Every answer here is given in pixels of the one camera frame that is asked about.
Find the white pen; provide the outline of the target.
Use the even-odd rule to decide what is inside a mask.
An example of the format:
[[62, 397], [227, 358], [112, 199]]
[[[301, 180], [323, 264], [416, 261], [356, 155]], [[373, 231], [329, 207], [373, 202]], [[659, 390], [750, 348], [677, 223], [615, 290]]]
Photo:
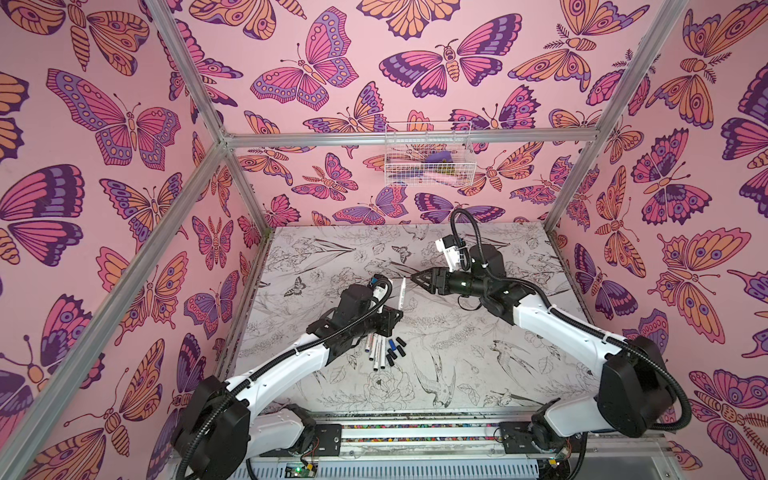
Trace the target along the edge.
[[379, 343], [378, 343], [378, 364], [379, 364], [380, 370], [383, 370], [386, 368], [386, 365], [387, 365], [386, 354], [387, 354], [386, 338], [383, 336], [380, 336]]
[[403, 311], [406, 297], [407, 279], [403, 277], [400, 281], [399, 293], [398, 293], [398, 306], [397, 309]]
[[376, 359], [376, 347], [377, 347], [377, 335], [371, 333], [366, 341], [365, 351], [368, 353], [368, 359], [374, 361]]
[[374, 339], [374, 359], [373, 368], [378, 371], [382, 368], [382, 358], [384, 356], [384, 339], [380, 335], [376, 335]]

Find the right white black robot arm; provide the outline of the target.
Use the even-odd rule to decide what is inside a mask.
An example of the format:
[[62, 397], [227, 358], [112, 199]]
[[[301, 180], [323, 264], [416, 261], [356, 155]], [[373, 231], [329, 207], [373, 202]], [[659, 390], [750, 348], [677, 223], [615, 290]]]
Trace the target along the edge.
[[537, 284], [505, 273], [502, 255], [474, 234], [468, 246], [458, 231], [436, 243], [446, 264], [412, 274], [412, 281], [440, 296], [476, 298], [491, 315], [540, 336], [595, 374], [594, 392], [555, 399], [531, 417], [528, 430], [542, 451], [576, 435], [615, 432], [639, 438], [647, 431], [677, 432], [693, 417], [680, 383], [668, 372], [652, 340], [634, 339], [591, 325], [560, 309]]

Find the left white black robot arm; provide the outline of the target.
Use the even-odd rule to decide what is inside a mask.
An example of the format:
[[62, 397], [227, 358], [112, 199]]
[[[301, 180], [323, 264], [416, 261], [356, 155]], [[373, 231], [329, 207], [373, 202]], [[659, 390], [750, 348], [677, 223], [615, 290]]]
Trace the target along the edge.
[[296, 406], [264, 409], [303, 378], [330, 365], [371, 334], [387, 337], [402, 311], [387, 306], [394, 287], [383, 275], [342, 291], [336, 307], [311, 323], [291, 347], [226, 380], [204, 379], [183, 411], [171, 445], [177, 479], [226, 479], [247, 459], [276, 449], [306, 449], [313, 420]]

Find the green circuit board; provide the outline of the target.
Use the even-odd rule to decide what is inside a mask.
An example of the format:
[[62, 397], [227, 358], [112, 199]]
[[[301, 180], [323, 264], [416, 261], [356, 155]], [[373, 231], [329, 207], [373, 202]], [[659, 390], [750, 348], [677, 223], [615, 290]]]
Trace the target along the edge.
[[288, 463], [284, 469], [285, 479], [315, 478], [318, 473], [317, 463]]

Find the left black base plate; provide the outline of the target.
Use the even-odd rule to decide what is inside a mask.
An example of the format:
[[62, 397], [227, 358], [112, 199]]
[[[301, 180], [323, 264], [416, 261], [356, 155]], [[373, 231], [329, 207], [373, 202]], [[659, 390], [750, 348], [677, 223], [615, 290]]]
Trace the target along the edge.
[[337, 457], [340, 455], [342, 433], [341, 424], [317, 424], [305, 427], [298, 439], [284, 450], [284, 455]]

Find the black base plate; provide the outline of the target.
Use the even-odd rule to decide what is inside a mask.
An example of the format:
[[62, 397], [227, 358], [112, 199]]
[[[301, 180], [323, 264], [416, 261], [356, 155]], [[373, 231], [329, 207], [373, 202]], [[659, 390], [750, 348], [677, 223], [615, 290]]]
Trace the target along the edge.
[[506, 454], [541, 454], [550, 457], [578, 452], [584, 440], [582, 434], [562, 438], [543, 424], [516, 421], [500, 422], [495, 436]]
[[305, 427], [298, 439], [284, 450], [284, 455], [337, 457], [340, 455], [342, 433], [341, 424], [317, 424]]

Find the aluminium frame bar back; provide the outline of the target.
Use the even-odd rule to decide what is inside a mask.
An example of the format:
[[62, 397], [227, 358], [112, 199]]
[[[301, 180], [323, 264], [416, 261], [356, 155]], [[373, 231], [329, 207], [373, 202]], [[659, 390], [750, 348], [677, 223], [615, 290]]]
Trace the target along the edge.
[[424, 131], [424, 132], [366, 132], [366, 133], [281, 133], [230, 135], [226, 143], [232, 148], [255, 147], [335, 147], [349, 145], [385, 145], [388, 143], [437, 144], [453, 143], [525, 143], [555, 141], [592, 141], [598, 136], [596, 128], [534, 128], [490, 129], [478, 131]]

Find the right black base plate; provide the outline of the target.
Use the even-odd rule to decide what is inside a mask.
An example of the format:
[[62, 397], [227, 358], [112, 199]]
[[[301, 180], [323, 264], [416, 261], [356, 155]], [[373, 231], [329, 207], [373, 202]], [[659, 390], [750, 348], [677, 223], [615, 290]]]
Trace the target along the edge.
[[562, 438], [543, 424], [516, 421], [500, 422], [495, 436], [506, 454], [541, 454], [550, 457], [578, 452], [584, 440], [582, 434]]

